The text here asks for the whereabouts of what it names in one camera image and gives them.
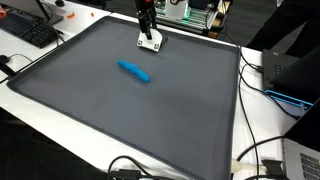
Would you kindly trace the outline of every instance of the laptop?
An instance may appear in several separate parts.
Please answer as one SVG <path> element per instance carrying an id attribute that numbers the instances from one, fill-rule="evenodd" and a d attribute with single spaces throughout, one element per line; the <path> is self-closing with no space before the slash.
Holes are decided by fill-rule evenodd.
<path id="1" fill-rule="evenodd" d="M 320 99 L 284 135 L 284 167 L 290 180 L 320 179 Z"/>
<path id="2" fill-rule="evenodd" d="M 320 46 L 299 59 L 264 50 L 264 91 L 271 98 L 306 109 L 320 97 Z"/>

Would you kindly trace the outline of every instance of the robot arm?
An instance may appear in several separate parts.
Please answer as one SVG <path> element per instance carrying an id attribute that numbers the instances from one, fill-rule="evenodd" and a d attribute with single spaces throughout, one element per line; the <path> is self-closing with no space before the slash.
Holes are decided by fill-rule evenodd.
<path id="1" fill-rule="evenodd" d="M 157 29 L 154 2 L 153 0 L 135 0 L 135 3 L 141 32 L 147 36 L 148 40 L 151 40 L 150 26 Z"/>

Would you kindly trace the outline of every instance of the keyboard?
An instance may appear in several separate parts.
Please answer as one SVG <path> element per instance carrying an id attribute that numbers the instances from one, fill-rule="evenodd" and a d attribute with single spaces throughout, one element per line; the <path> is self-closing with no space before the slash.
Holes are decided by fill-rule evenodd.
<path id="1" fill-rule="evenodd" d="M 281 74 L 284 70 L 286 70 L 288 67 L 281 65 L 281 64 L 275 64 L 275 71 L 276 71 L 276 75 Z"/>
<path id="2" fill-rule="evenodd" d="M 303 176 L 307 180 L 320 180 L 319 159 L 301 153 Z"/>
<path id="3" fill-rule="evenodd" d="M 57 39 L 53 27 L 15 11 L 7 12 L 6 16 L 0 19 L 0 29 L 39 48 Z"/>

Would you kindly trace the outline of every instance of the gray tray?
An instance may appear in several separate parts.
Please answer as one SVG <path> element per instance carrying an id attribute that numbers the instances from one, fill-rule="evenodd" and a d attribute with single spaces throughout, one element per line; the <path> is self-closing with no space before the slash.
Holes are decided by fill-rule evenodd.
<path id="1" fill-rule="evenodd" d="M 161 32 L 169 40 L 153 53 L 136 46 L 138 24 L 102 18 L 8 87 L 191 178 L 229 179 L 239 50 Z M 119 59 L 150 83 L 118 67 Z"/>

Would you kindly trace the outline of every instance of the white table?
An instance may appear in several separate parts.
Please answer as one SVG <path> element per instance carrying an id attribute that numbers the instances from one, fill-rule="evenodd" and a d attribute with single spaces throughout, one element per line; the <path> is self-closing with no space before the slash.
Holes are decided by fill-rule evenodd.
<path id="1" fill-rule="evenodd" d="M 46 2 L 53 4 L 54 0 L 46 0 Z M 67 19 L 65 17 L 63 21 L 54 25 L 54 27 L 65 33 L 65 39 L 75 36 L 97 21 L 100 17 L 110 15 L 110 12 L 107 11 L 85 7 L 67 1 L 65 1 L 65 4 L 66 5 L 64 7 L 57 11 L 57 14 L 63 15 L 64 17 L 71 12 L 76 14 L 74 18 Z M 137 22 L 134 18 L 120 14 L 112 14 L 111 16 Z M 223 43 L 206 37 L 186 33 L 184 31 L 160 25 L 159 27 L 188 36 Z M 0 30 L 0 39 L 2 41 L 5 39 L 7 44 L 6 46 L 0 46 L 0 54 L 10 56 L 11 54 L 20 53 L 33 60 L 36 60 L 56 47 L 56 43 L 54 42 L 44 49 L 38 49 L 9 35 L 8 33 L 5 33 L 2 30 Z M 249 62 L 261 64 L 260 52 L 244 48 L 243 53 Z M 28 63 L 29 62 L 27 60 L 17 56 L 11 60 L 9 66 L 14 70 L 18 70 L 26 66 Z M 6 76 L 0 72 L 0 80 L 3 80 L 5 77 Z M 261 88 L 261 75 L 249 67 L 246 68 L 244 72 L 244 78 L 249 84 Z M 248 113 L 256 141 L 283 135 L 284 132 L 294 124 L 295 121 L 293 119 L 281 112 L 273 102 L 261 94 L 247 88 L 244 84 L 241 89 L 244 106 Z M 148 170 L 153 175 L 186 179 L 185 176 L 156 159 L 122 144 L 90 127 L 87 127 L 78 121 L 14 93 L 6 86 L 6 82 L 0 84 L 0 94 L 0 106 L 3 109 L 99 169 L 107 170 L 108 165 L 114 158 L 120 155 L 128 155 L 143 163 L 148 167 Z M 295 108 L 290 105 L 285 105 L 285 108 L 295 114 L 300 113 L 299 108 Z M 237 156 L 247 147 L 252 145 L 252 143 L 252 138 L 238 100 L 235 113 L 232 157 L 237 158 Z M 258 151 L 261 158 L 282 160 L 282 146 L 280 141 L 274 141 L 262 145 L 258 148 Z M 249 152 L 248 155 L 243 158 L 243 162 L 255 164 L 254 151 Z M 114 167 L 135 168 L 135 166 L 127 160 L 118 161 Z M 245 179 L 255 174 L 255 171 L 242 171 L 237 173 L 234 179 Z"/>

